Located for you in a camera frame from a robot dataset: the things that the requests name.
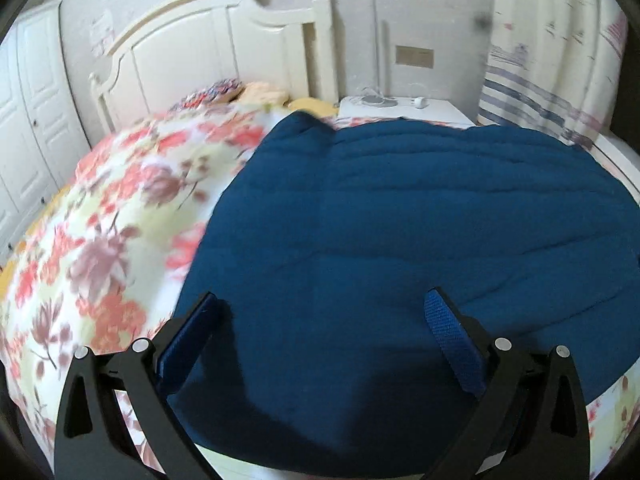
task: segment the floral comforter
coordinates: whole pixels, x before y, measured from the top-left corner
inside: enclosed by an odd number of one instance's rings
[[[2,275],[8,285],[0,303],[0,359],[10,395],[51,466],[75,349],[121,351],[159,331],[174,311],[221,193],[286,114],[223,105],[151,117],[103,139],[79,163],[68,191],[30,229]],[[123,392],[117,397],[143,461],[160,470],[129,399]],[[639,398],[636,363],[588,406],[593,475],[633,427]],[[205,454],[225,478],[278,475]]]

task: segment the white nightstand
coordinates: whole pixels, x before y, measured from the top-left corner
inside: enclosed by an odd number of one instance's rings
[[[427,99],[427,106],[416,108],[410,97],[395,97],[396,106],[378,108],[360,102],[360,97],[345,97],[340,102],[341,117],[406,117],[422,121],[439,121],[457,128],[469,128],[476,126],[460,110],[449,101]]]

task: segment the blue comforter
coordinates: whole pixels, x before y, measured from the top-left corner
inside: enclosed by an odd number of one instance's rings
[[[441,286],[495,336],[567,345],[588,402],[640,356],[640,210],[532,130],[295,113],[209,222],[176,314],[230,319],[170,403],[203,446],[333,476],[427,471],[474,406],[423,314]]]

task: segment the curtain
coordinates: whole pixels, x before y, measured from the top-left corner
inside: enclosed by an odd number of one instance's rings
[[[590,148],[610,120],[626,32],[615,0],[495,0],[478,123]]]

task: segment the white cabinet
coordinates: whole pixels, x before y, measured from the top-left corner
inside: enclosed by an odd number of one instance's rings
[[[0,266],[90,149],[66,79],[59,8],[18,17],[0,44]]]
[[[59,3],[18,20],[16,36],[22,95],[33,133],[53,178],[63,187],[89,152],[62,57]]]

